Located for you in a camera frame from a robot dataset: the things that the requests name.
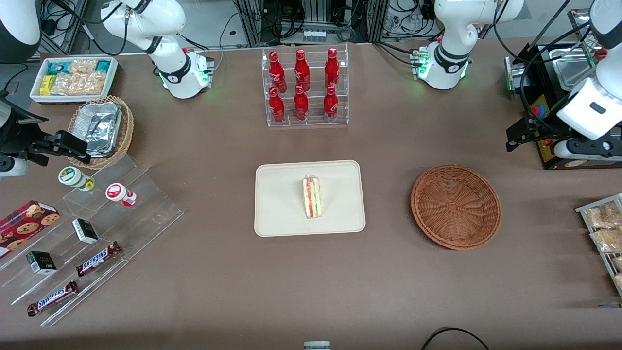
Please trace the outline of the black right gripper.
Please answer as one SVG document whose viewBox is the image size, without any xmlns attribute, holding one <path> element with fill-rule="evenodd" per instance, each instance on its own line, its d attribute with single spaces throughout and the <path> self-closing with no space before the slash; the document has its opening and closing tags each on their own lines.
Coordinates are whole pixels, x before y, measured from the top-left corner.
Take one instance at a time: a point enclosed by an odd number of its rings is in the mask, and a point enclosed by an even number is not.
<svg viewBox="0 0 622 350">
<path fill-rule="evenodd" d="M 87 153 L 87 142 L 68 131 L 57 132 L 57 148 L 66 157 L 73 158 L 82 164 L 90 164 L 91 155 Z M 36 165 L 47 165 L 49 156 L 57 157 L 58 155 L 53 142 L 47 138 L 26 142 L 24 149 L 19 152 L 20 159 Z"/>
</svg>

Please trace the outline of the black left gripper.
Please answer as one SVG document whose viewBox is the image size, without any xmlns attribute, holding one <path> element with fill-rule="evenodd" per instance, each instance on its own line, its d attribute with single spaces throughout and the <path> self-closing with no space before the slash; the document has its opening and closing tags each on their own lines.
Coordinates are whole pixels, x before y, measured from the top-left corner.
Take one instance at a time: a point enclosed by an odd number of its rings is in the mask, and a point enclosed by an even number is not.
<svg viewBox="0 0 622 350">
<path fill-rule="evenodd" d="M 535 142 L 548 139 L 564 141 L 578 136 L 578 133 L 559 117 L 535 118 L 535 126 L 530 118 L 520 118 L 505 132 L 507 152 L 513 152 L 518 146 L 526 142 L 533 142 L 534 138 Z"/>
</svg>

